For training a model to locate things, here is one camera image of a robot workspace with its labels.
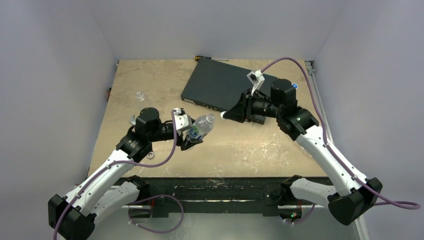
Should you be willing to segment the red handled adjustable wrench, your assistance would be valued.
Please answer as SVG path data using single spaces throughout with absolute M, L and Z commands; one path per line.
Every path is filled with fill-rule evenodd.
M 133 125 L 133 126 L 135 126 L 136 125 L 136 117 L 135 117 L 135 115 L 133 114 L 130 118 L 129 118 L 129 122 Z M 154 157 L 155 157 L 155 154 L 154 154 L 154 152 L 153 151 L 150 151 L 147 155 L 146 155 L 146 157 L 148 158 L 148 159 L 153 159 Z

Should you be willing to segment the black flat electronics box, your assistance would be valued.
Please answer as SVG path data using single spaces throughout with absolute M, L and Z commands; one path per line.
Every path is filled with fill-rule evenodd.
M 251 71 L 256 70 L 200 59 L 181 93 L 181 99 L 220 112 L 228 111 L 236 105 L 242 92 L 252 90 L 253 85 L 247 78 Z M 278 119 L 282 104 L 278 99 L 277 86 L 283 81 L 265 74 L 263 70 L 261 72 L 265 80 L 259 91 L 270 97 L 275 105 L 274 119 Z M 264 124 L 266 118 L 273 117 L 255 116 L 252 122 Z

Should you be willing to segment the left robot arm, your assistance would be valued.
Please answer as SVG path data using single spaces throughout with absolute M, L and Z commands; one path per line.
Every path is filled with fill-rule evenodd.
M 185 151 L 202 143 L 190 142 L 184 133 L 195 123 L 183 108 L 171 110 L 171 119 L 161 121 L 159 111 L 147 107 L 139 112 L 135 123 L 119 141 L 105 162 L 81 184 L 66 195 L 54 195 L 48 201 L 48 223 L 53 228 L 52 238 L 86 240 L 96 225 L 125 205 L 147 204 L 153 207 L 157 198 L 150 185 L 138 176 L 131 176 L 118 188 L 111 187 L 135 166 L 156 168 L 167 163 L 177 147 Z M 171 140 L 168 157 L 160 163 L 145 164 L 142 159 L 153 152 L 153 143 Z

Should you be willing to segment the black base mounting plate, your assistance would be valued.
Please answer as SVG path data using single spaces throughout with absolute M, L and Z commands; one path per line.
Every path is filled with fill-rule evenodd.
M 157 196 L 139 204 L 153 218 L 170 213 L 261 214 L 277 217 L 286 209 L 306 209 L 307 200 L 281 201 L 281 184 L 286 177 L 122 177 L 117 188 L 134 180 L 142 190 L 139 199 Z

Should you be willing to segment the clear plastic bottle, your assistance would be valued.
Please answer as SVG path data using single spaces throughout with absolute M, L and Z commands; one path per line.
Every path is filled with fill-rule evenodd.
M 144 93 L 144 92 L 142 92 L 142 91 L 136 91 L 135 92 L 135 99 L 136 99 L 136 101 L 137 102 L 146 102 L 147 101 L 147 95 Z
M 191 142 L 203 140 L 214 128 L 215 115 L 210 113 L 199 116 L 188 130 Z

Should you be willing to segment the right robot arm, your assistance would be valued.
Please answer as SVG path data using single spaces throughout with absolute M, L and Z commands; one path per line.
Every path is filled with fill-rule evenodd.
M 235 106 L 221 113 L 223 119 L 239 123 L 255 116 L 275 118 L 279 129 L 312 156 L 332 183 L 324 185 L 294 175 L 281 184 L 279 205 L 306 200 L 326 207 L 339 223 L 348 226 L 376 204 L 373 191 L 381 192 L 380 180 L 368 178 L 331 147 L 319 121 L 298 105 L 296 89 L 289 80 L 274 80 L 270 95 L 244 91 Z

